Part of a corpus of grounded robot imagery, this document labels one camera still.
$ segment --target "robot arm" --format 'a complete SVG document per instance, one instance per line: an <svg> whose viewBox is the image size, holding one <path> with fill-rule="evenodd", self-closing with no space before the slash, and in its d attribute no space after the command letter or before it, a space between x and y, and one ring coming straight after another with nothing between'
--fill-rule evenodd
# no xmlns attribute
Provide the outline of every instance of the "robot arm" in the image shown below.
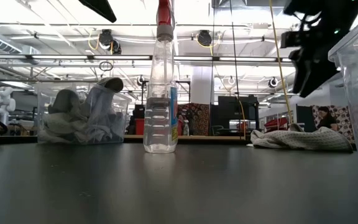
<svg viewBox="0 0 358 224"><path fill-rule="evenodd" d="M283 12L305 15L299 31L282 34L281 48L301 47L289 59L296 68L293 92L306 97L337 73L335 64L328 61L328 51L349 32L358 15L358 1L288 0ZM307 16L317 18L306 21Z"/></svg>
<svg viewBox="0 0 358 224"><path fill-rule="evenodd" d="M0 87L0 121L7 125L9 111L14 111L16 108L16 102L11 99L11 93L13 89L11 87Z"/></svg>

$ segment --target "patterned panel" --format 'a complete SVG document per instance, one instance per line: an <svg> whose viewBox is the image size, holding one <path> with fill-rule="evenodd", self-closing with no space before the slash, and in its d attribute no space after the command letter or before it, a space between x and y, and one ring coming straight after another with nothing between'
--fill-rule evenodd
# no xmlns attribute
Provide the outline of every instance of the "patterned panel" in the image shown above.
<svg viewBox="0 0 358 224"><path fill-rule="evenodd" d="M336 118L336 123L338 124L339 128L338 132L343 134L343 136L345 136L351 143L354 143L353 129L348 107L333 105L327 107L329 108L331 116ZM318 116L318 108L319 106L312 106L314 125L316 127L321 121L320 117Z"/></svg>
<svg viewBox="0 0 358 224"><path fill-rule="evenodd" d="M209 105L202 105L198 103L187 103L185 105L178 105L178 111L187 110L191 114L189 118L191 129L194 129L193 135L207 136L209 124Z"/></svg>

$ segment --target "clear plastic bottle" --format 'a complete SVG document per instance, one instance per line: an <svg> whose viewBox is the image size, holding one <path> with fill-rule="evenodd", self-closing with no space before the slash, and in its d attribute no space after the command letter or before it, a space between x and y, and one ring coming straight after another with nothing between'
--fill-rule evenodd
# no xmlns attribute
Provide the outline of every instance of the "clear plastic bottle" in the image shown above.
<svg viewBox="0 0 358 224"><path fill-rule="evenodd" d="M158 35L147 86L143 138L145 150L151 153L173 152L178 142L177 88L173 81L172 48L170 34Z"/></svg>

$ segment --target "person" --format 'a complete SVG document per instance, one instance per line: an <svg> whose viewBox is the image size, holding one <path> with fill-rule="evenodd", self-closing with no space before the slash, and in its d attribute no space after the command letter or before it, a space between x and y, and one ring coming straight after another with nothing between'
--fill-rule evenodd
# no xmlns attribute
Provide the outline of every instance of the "person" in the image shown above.
<svg viewBox="0 0 358 224"><path fill-rule="evenodd" d="M321 106L318 108L318 114L321 118L320 123L318 124L317 128L326 127L330 128L334 131L338 130L338 125L336 124L336 119L331 116L328 107Z"/></svg>

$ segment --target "white robot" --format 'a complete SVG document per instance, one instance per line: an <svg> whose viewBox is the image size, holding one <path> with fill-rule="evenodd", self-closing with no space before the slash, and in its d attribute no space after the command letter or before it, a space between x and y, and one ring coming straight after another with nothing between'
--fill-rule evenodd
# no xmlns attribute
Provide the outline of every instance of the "white robot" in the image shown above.
<svg viewBox="0 0 358 224"><path fill-rule="evenodd" d="M12 92L11 87L0 87L0 122L5 125L8 125L9 112L16 108L16 101L11 99Z"/></svg>

